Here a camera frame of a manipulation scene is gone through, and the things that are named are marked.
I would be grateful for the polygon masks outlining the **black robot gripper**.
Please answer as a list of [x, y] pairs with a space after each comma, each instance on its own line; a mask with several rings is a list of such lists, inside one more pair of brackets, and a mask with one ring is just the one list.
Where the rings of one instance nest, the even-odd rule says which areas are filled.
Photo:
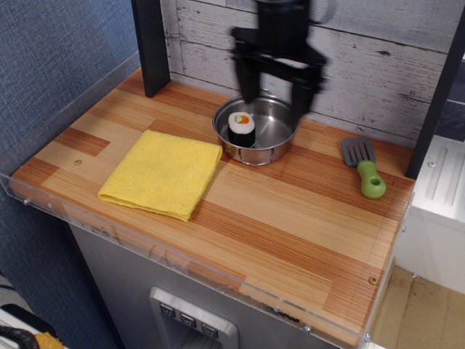
[[291, 82], [291, 118], [310, 111], [323, 82], [325, 56], [307, 43], [310, 1], [257, 1], [257, 27], [231, 28], [235, 71], [244, 101], [260, 96], [263, 73]]

